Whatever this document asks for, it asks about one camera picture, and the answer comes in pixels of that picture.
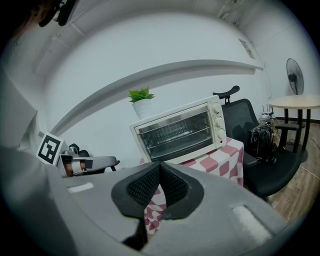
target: ceiling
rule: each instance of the ceiling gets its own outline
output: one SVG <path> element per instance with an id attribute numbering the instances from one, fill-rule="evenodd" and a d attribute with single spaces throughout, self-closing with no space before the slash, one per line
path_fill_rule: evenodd
<path id="1" fill-rule="evenodd" d="M 81 40 L 108 23 L 128 16 L 159 11 L 187 11 L 218 17 L 237 26 L 258 0 L 80 0 L 64 27 L 51 21 L 32 34 L 33 42 L 20 51 L 28 55 L 32 72 L 46 78 L 56 64 Z"/>

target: checkered tablecloth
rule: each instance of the checkered tablecloth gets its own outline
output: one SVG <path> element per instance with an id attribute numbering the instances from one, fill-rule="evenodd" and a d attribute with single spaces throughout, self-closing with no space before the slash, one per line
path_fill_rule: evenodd
<path id="1" fill-rule="evenodd" d="M 182 162 L 181 165 L 196 170 L 225 177 L 243 186 L 244 144 L 238 140 L 226 138 L 226 145 L 204 155 Z M 163 189 L 159 185 L 149 205 L 144 210 L 146 231 L 154 234 L 161 225 L 162 212 L 167 208 Z"/>

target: white toaster oven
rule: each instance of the white toaster oven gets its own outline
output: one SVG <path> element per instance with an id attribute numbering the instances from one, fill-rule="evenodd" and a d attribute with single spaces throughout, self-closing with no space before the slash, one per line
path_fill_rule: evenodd
<path id="1" fill-rule="evenodd" d="M 146 163 L 179 164 L 227 143 L 217 95 L 140 120 L 130 130 Z"/>

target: backpack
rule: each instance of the backpack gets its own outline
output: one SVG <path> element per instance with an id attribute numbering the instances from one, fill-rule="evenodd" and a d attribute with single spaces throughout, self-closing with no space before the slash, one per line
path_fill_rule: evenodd
<path id="1" fill-rule="evenodd" d="M 249 131 L 246 152 L 259 161 L 274 164 L 276 145 L 271 122 L 264 122 Z"/>

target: green plant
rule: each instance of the green plant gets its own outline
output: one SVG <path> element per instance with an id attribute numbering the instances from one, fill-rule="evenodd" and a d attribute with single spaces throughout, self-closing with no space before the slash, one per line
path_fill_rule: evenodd
<path id="1" fill-rule="evenodd" d="M 140 100 L 149 99 L 151 100 L 154 98 L 154 94 L 149 94 L 149 87 L 141 90 L 130 90 L 129 91 L 131 98 L 130 102 L 134 103 Z"/>

